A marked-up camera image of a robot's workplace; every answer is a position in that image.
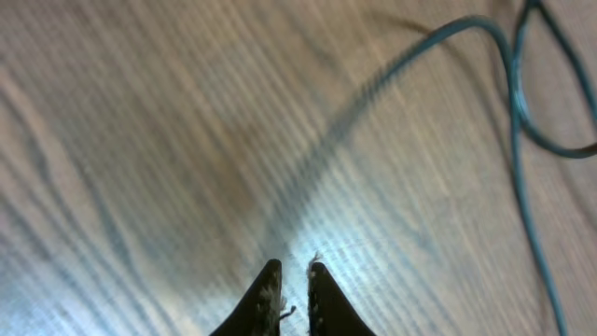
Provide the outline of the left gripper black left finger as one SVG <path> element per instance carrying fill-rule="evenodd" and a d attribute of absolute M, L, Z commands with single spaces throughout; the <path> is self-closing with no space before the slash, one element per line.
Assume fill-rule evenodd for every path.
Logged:
<path fill-rule="evenodd" d="M 282 298 L 282 263 L 266 262 L 251 286 L 212 336 L 279 336 Z"/>

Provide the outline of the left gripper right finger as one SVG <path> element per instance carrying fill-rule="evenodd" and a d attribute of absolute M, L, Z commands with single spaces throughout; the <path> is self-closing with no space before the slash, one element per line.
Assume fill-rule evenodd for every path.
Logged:
<path fill-rule="evenodd" d="M 309 268 L 309 334 L 311 336 L 374 336 L 361 319 L 326 265 L 314 262 Z"/>

